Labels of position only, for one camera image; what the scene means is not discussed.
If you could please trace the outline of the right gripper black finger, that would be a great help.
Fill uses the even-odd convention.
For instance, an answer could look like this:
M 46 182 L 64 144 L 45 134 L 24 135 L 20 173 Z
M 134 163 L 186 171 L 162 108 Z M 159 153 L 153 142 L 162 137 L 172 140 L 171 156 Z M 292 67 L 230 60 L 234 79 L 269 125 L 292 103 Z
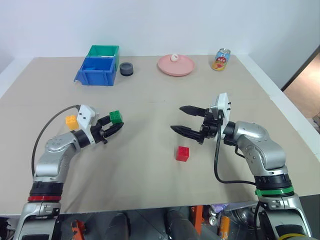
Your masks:
M 196 106 L 191 106 L 191 105 L 181 106 L 179 109 L 188 115 L 200 116 L 203 118 L 206 116 L 207 111 L 208 111 L 207 109 L 196 107 Z
M 182 125 L 171 125 L 170 128 L 176 132 L 177 134 L 195 140 L 197 142 L 201 141 L 202 135 L 198 131 L 194 131 L 189 127 L 182 126 Z

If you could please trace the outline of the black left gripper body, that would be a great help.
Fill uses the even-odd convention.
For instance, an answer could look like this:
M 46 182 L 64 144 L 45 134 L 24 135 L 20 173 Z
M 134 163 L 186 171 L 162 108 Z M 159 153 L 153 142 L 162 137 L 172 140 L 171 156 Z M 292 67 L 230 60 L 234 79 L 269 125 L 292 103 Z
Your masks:
M 98 143 L 107 144 L 108 143 L 108 140 L 104 137 L 104 130 L 102 129 L 102 126 L 99 123 L 97 123 L 94 126 L 91 126 L 90 132 L 91 132 L 91 135 L 93 137 L 95 144 L 98 144 Z

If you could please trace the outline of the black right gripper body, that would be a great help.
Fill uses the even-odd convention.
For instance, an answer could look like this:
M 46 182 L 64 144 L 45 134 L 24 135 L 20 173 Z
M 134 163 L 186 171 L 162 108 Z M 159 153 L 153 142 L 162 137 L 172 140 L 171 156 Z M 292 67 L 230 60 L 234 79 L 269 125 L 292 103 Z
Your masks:
M 209 108 L 201 109 L 200 116 L 204 118 L 200 127 L 199 144 L 203 144 L 205 138 L 210 139 L 216 136 L 220 137 L 222 134 L 222 125 L 224 120 L 224 113 L 221 109 L 211 112 Z

